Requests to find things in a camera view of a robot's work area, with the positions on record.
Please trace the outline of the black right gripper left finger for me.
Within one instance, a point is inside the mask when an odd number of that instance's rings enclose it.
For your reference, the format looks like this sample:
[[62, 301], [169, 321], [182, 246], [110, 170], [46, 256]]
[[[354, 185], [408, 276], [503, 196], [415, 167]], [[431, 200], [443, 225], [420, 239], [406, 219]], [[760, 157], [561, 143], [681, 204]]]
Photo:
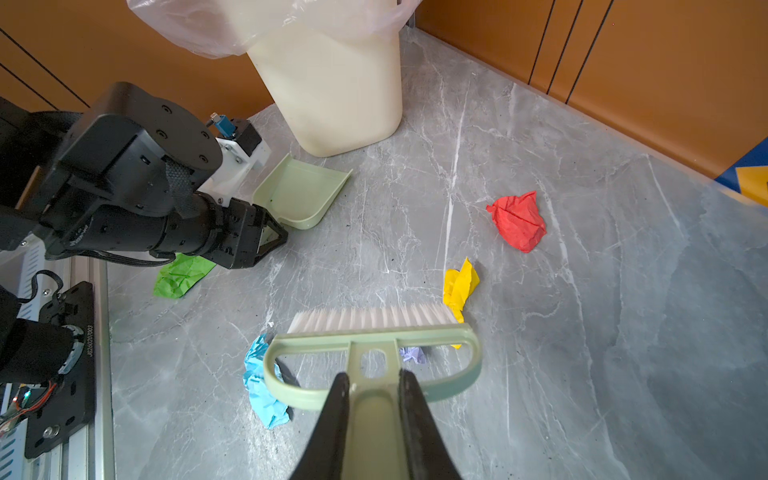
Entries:
[[342, 478], [347, 426], [350, 414], [350, 380], [336, 375], [305, 451], [291, 480], [339, 480]]

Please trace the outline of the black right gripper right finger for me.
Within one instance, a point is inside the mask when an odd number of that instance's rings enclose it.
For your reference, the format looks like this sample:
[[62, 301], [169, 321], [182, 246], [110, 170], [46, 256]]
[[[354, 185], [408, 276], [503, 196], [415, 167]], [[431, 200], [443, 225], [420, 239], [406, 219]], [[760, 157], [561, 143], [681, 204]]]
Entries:
[[401, 369], [399, 414], [409, 479], [459, 480], [416, 376]]

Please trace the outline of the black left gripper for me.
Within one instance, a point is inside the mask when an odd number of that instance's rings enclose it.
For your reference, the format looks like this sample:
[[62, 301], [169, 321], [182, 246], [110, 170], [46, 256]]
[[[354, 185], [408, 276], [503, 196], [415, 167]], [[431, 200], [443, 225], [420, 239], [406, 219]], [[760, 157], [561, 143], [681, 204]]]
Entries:
[[206, 258], [226, 269], [251, 268], [287, 240], [288, 231], [267, 209], [233, 198]]

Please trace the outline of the green dustpan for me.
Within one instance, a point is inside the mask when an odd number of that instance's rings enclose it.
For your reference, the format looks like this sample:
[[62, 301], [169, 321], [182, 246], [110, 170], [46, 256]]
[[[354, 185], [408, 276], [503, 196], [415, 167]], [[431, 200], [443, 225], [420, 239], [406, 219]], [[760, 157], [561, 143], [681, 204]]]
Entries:
[[282, 225], [309, 230], [323, 219], [352, 173], [287, 154], [256, 188], [252, 203], [265, 208]]

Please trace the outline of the green hand brush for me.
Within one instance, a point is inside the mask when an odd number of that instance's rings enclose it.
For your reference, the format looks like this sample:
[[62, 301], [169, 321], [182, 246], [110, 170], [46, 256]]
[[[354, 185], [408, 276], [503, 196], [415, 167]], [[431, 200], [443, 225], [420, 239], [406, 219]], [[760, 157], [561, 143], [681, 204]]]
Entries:
[[264, 356], [265, 383], [280, 402], [320, 412], [331, 388], [309, 389], [281, 380], [281, 357], [342, 353], [350, 380], [350, 414], [341, 479], [409, 479], [399, 414], [402, 347], [461, 345], [470, 354], [459, 372], [419, 382], [428, 407], [470, 388], [482, 369], [482, 347], [472, 327], [459, 324], [442, 303], [300, 312]]

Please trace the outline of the green paper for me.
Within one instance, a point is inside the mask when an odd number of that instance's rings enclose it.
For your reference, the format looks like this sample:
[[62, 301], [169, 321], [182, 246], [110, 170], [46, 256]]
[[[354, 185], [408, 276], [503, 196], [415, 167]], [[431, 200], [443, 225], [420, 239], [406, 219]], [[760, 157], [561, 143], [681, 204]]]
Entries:
[[166, 299], [182, 298], [215, 266], [214, 262], [201, 256], [177, 254], [173, 262], [158, 272], [153, 294]]

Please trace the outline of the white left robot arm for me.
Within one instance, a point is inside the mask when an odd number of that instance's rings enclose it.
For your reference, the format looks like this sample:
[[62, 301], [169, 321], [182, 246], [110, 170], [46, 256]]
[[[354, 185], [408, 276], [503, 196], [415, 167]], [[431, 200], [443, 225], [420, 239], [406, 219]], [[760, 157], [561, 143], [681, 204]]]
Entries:
[[159, 266], [178, 255], [255, 266], [287, 242], [235, 192], [263, 146], [245, 120], [199, 120], [118, 82], [85, 112], [1, 103], [1, 247], [40, 239], [50, 260]]

